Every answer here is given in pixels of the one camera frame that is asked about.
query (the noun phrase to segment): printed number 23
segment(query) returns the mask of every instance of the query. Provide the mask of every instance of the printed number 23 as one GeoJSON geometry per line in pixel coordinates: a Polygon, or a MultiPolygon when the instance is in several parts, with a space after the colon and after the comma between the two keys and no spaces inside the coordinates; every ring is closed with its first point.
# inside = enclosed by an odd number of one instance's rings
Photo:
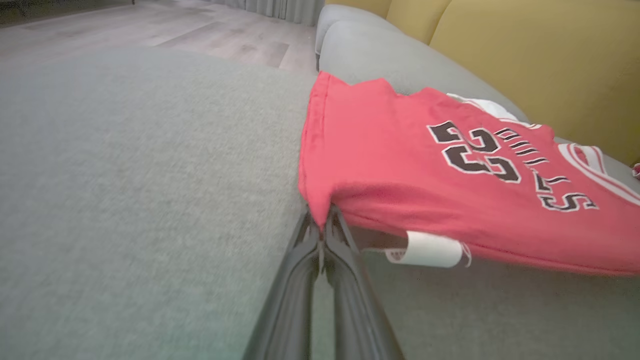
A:
{"type": "Polygon", "coordinates": [[[466,140],[460,133],[460,130],[451,122],[447,121],[440,125],[427,126],[431,131],[433,139],[437,143],[454,143],[442,151],[442,155],[449,166],[458,169],[466,174],[486,173],[497,176],[500,180],[507,183],[520,183],[520,174],[513,166],[511,160],[502,156],[484,156],[484,160],[471,161],[467,155],[473,152],[483,154],[493,154],[500,149],[500,145],[495,141],[493,135],[486,129],[478,128],[469,131],[469,135],[474,142],[466,140]],[[494,170],[488,164],[500,168],[499,171],[494,170]]]}

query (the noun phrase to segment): sofa cushion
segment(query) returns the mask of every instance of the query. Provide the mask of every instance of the sofa cushion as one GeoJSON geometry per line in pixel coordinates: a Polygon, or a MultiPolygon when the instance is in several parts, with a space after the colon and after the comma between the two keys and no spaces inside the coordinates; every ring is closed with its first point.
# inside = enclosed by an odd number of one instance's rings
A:
{"type": "Polygon", "coordinates": [[[377,26],[380,28],[385,28],[389,31],[402,33],[400,30],[398,30],[397,27],[391,25],[391,23],[389,23],[385,19],[382,19],[381,17],[377,16],[374,13],[368,12],[367,10],[337,4],[325,5],[320,12],[320,17],[318,18],[318,25],[316,29],[317,55],[320,54],[324,35],[326,34],[327,30],[329,30],[331,25],[341,20],[360,22],[362,24],[377,26]]]}
{"type": "Polygon", "coordinates": [[[405,95],[431,87],[495,101],[527,122],[515,104],[467,69],[418,40],[377,26],[351,21],[334,24],[325,35],[319,69],[350,84],[385,78],[405,95]]]}

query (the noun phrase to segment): yellow sofa backrest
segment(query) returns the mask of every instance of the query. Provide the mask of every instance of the yellow sofa backrest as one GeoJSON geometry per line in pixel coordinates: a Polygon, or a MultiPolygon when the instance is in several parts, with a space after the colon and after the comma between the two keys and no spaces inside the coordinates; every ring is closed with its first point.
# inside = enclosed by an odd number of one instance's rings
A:
{"type": "Polygon", "coordinates": [[[393,0],[387,20],[410,37],[431,42],[438,21],[451,0],[393,0]]]}
{"type": "Polygon", "coordinates": [[[557,136],[640,156],[640,1],[452,0],[430,46],[557,136]]]}
{"type": "Polygon", "coordinates": [[[391,0],[324,0],[325,4],[340,4],[367,10],[382,17],[387,17],[391,0]]]}

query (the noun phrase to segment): basketball jersey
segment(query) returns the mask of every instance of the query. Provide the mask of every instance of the basketball jersey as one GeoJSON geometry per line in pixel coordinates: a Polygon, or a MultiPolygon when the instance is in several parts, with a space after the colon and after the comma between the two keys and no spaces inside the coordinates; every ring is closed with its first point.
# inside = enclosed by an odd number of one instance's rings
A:
{"type": "Polygon", "coordinates": [[[474,256],[640,273],[640,195],[607,176],[600,150],[478,107],[321,72],[299,169],[314,220],[322,227],[335,203],[351,225],[445,236],[474,256]]]}

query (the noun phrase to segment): white tag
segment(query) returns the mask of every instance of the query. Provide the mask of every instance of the white tag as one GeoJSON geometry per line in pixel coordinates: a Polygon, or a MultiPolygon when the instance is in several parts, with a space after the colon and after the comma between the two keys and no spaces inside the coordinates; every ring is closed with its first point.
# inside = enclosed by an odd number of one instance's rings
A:
{"type": "Polygon", "coordinates": [[[387,259],[394,264],[436,266],[450,268],[462,258],[462,244],[446,236],[417,231],[406,232],[406,249],[386,249],[387,259]]]}

